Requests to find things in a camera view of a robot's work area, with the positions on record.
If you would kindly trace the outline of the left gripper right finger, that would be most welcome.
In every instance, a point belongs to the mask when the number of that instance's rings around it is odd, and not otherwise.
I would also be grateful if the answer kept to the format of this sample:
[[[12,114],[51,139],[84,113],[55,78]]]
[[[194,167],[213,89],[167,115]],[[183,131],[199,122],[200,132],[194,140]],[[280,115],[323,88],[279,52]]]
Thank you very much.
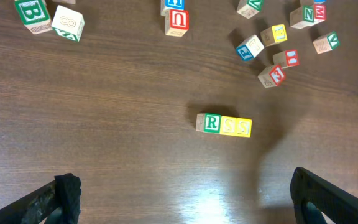
[[[358,198],[303,167],[297,167],[290,183],[297,223],[358,223]]]

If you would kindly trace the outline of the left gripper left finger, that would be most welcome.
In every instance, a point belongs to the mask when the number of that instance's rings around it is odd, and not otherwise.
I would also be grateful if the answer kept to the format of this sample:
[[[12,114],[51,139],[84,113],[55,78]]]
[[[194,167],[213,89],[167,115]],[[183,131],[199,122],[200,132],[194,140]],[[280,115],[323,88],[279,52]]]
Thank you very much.
[[[77,224],[80,196],[79,177],[56,175],[50,183],[0,209],[0,223]]]

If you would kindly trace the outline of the yellow S letter block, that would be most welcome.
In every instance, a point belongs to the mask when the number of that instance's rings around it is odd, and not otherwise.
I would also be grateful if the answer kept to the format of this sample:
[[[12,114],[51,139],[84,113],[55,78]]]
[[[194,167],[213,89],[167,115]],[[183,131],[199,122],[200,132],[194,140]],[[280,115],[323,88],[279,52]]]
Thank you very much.
[[[235,136],[237,134],[237,118],[222,116],[219,133],[225,136]]]

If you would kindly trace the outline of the green R letter block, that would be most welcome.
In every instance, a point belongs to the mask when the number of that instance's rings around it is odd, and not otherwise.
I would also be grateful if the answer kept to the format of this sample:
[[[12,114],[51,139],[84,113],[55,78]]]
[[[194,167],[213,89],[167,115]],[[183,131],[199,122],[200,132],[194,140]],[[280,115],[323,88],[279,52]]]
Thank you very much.
[[[211,113],[199,113],[196,117],[196,131],[202,133],[219,134],[221,115]]]

